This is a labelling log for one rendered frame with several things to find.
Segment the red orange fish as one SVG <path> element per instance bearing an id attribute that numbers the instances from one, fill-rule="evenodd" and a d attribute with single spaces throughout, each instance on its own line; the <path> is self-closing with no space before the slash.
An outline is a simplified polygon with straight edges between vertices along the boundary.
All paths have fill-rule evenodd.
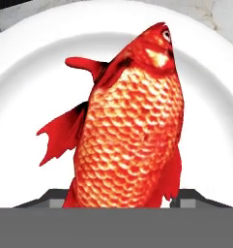
<path id="1" fill-rule="evenodd" d="M 64 207 L 160 207 L 178 195 L 184 97 L 168 26 L 143 31 L 111 61 L 69 57 L 91 73 L 87 101 L 45 124 L 44 159 L 74 153 Z"/>

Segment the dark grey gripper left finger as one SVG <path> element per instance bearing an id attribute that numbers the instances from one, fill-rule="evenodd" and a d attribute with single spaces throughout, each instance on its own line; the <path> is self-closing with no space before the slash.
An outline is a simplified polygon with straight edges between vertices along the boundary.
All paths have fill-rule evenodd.
<path id="1" fill-rule="evenodd" d="M 17 208 L 26 207 L 46 207 L 61 208 L 68 194 L 67 189 L 49 189 L 39 199 L 35 199 L 17 206 Z"/>

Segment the white round plate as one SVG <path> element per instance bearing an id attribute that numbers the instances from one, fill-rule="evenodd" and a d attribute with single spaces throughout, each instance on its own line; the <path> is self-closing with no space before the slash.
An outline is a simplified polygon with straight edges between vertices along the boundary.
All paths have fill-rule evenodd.
<path id="1" fill-rule="evenodd" d="M 73 155 L 40 164 L 48 121 L 85 101 L 89 73 L 68 56 L 108 61 L 147 27 L 167 23 L 185 97 L 181 185 L 233 206 L 233 45 L 198 21 L 135 1 L 84 1 L 27 17 L 0 34 L 0 207 L 67 188 Z"/>

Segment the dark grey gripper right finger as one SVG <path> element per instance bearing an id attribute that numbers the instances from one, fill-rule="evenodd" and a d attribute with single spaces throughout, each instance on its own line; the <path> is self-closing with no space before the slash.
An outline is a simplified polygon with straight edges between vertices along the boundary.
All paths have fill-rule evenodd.
<path id="1" fill-rule="evenodd" d="M 171 208 L 230 208 L 230 205 L 206 199 L 194 189 L 181 189 L 169 206 Z"/>

